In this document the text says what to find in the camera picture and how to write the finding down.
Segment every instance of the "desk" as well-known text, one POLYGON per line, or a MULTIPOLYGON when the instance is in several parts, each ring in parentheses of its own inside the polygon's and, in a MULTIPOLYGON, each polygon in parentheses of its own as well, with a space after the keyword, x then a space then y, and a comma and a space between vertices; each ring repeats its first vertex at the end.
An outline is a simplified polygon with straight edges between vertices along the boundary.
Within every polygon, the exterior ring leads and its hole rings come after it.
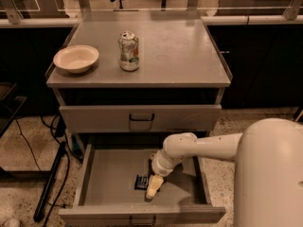
MULTIPOLYGON (((221 110, 223 90, 230 79, 198 13, 89 12, 69 43, 73 44, 92 45, 100 56, 98 66, 82 75, 71 75, 55 68, 47 81, 61 104, 66 127, 77 135, 85 151, 75 208, 60 212, 67 225, 134 224, 146 219, 157 223, 217 222, 224 208, 211 205, 207 189, 203 204, 195 200, 195 191, 190 190, 191 187, 201 190, 191 182, 200 179, 199 174, 204 175, 199 161, 195 165, 200 173, 192 168, 192 162, 184 166, 188 174, 181 175, 190 183, 174 186, 167 195, 164 190, 162 196, 166 197, 163 199, 144 202, 144 191, 137 192, 129 186, 133 185, 133 175, 138 168, 142 174, 148 174, 150 149, 144 146, 123 148, 116 144, 119 147, 119 154, 116 154, 116 145, 104 148, 104 142, 98 140, 103 139, 105 133, 119 133, 118 141, 121 134, 213 130, 221 110), (140 67, 134 72, 119 67, 117 40, 124 30, 134 32, 139 38, 140 67), (96 135, 94 143, 89 141, 87 145, 84 135, 96 135), (108 162, 116 167, 107 166, 108 162), (118 170, 120 177, 115 186, 104 185, 102 189, 107 190, 101 193, 100 181, 110 184, 113 180, 108 172, 101 174, 100 170, 107 167, 118 170), (106 179, 95 177, 98 173, 106 179), (121 197, 121 192, 126 194, 125 198, 121 197)), ((178 180, 182 176, 172 174, 171 178, 178 180)))

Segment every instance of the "can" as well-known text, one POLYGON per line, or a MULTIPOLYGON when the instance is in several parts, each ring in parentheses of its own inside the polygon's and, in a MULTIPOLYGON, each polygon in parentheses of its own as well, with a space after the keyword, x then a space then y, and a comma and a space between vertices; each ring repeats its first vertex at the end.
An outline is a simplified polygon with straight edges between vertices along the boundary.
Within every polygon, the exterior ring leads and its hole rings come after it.
POLYGON ((120 66, 125 71, 139 68, 139 39, 131 31, 124 31, 118 40, 121 56, 120 66))

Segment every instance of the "bowl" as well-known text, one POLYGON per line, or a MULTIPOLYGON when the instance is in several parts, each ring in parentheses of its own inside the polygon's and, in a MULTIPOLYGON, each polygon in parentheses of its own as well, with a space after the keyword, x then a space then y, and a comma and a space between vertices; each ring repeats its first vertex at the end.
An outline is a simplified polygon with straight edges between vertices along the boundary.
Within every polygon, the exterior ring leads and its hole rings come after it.
POLYGON ((57 67, 70 73, 83 73, 98 60, 98 51, 89 45, 72 45, 60 50, 54 57, 57 67))

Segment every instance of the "drawer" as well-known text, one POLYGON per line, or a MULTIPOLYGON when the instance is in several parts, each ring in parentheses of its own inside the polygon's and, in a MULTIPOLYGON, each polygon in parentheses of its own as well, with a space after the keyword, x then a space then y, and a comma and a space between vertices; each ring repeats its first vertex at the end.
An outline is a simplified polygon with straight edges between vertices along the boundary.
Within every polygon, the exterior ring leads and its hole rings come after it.
POLYGON ((225 213, 212 206, 201 158, 188 158, 166 178, 152 201, 134 189, 151 174, 158 148, 118 149, 88 144, 74 205, 61 209, 66 226, 215 223, 225 213))
POLYGON ((71 133, 212 131, 220 105, 61 106, 71 133))

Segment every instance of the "speckled floor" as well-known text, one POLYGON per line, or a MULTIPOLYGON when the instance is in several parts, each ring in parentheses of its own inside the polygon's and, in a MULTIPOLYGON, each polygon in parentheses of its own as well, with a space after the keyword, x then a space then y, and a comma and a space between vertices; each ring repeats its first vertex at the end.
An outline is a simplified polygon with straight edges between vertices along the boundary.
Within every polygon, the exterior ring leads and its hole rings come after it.
MULTIPOLYGON (((242 132, 252 123, 263 118, 278 117, 292 120, 295 110, 296 108, 223 110, 211 135, 242 132)), ((46 123, 50 124, 52 118, 53 116, 45 117, 46 123)), ((24 117, 18 121, 24 136, 32 146, 40 169, 49 170, 58 148, 58 144, 51 137, 49 128, 44 126, 40 117, 24 117)), ((57 201, 59 206, 54 207, 47 226, 64 226, 63 220, 58 216, 58 211, 62 205, 70 208, 73 204, 81 165, 74 158, 71 157, 70 159, 70 170, 66 186, 57 201)), ((66 157, 64 157, 60 164, 49 202, 54 201, 62 184, 66 164, 66 157)), ((0 139, 0 166, 4 169, 13 169, 14 167, 37 169, 29 147, 20 135, 16 122, 10 125, 0 139)), ((211 201, 214 206, 225 207, 226 214, 217 224, 190 224, 187 227, 233 226, 234 164, 204 159, 204 167, 211 201)), ((43 183, 39 182, 0 183, 0 224, 8 218, 18 218, 22 221, 23 226, 43 226, 43 220, 39 223, 33 220, 42 191, 43 183)), ((47 204, 45 214, 48 213, 49 208, 50 205, 47 204)))

